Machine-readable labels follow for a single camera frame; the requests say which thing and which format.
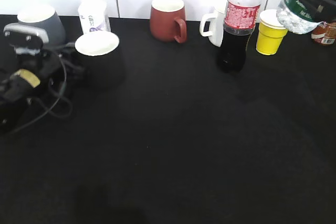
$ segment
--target red mug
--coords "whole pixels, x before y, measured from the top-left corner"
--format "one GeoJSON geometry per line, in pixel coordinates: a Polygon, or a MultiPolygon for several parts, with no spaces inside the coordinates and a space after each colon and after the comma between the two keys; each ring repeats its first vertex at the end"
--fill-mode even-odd
{"type": "Polygon", "coordinates": [[[150,28],[161,41],[184,43],[187,40],[185,8],[182,0],[153,0],[150,28]]]}

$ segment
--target cola bottle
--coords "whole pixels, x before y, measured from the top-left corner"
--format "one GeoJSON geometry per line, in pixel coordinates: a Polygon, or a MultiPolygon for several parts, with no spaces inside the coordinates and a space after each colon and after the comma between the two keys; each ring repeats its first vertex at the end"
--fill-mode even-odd
{"type": "Polygon", "coordinates": [[[260,4],[261,0],[227,0],[223,42],[217,55],[217,64],[224,72],[242,70],[260,4]]]}

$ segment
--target red bottle label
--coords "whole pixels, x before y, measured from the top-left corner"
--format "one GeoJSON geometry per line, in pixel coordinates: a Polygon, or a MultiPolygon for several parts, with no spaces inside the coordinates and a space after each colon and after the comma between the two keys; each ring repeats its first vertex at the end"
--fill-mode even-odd
{"type": "Polygon", "coordinates": [[[252,29],[256,26],[260,5],[243,7],[227,2],[225,24],[236,29],[252,29]]]}

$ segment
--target yellow cup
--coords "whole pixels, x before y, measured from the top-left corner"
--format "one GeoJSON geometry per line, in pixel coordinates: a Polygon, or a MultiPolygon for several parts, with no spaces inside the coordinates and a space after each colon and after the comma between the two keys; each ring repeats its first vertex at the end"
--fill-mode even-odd
{"type": "Polygon", "coordinates": [[[287,32],[288,30],[278,23],[276,10],[263,11],[260,14],[257,51],[263,55],[274,55],[287,32]]]}

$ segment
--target plastic bottle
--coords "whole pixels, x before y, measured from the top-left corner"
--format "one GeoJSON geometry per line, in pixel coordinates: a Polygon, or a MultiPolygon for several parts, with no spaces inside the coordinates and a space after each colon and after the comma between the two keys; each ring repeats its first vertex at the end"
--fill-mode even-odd
{"type": "Polygon", "coordinates": [[[309,33],[320,24],[312,20],[306,7],[299,0],[281,0],[277,18],[284,27],[295,34],[309,33]]]}
{"type": "Polygon", "coordinates": [[[223,42],[217,55],[217,64],[224,72],[242,70],[260,4],[261,0],[227,0],[223,42]]]}

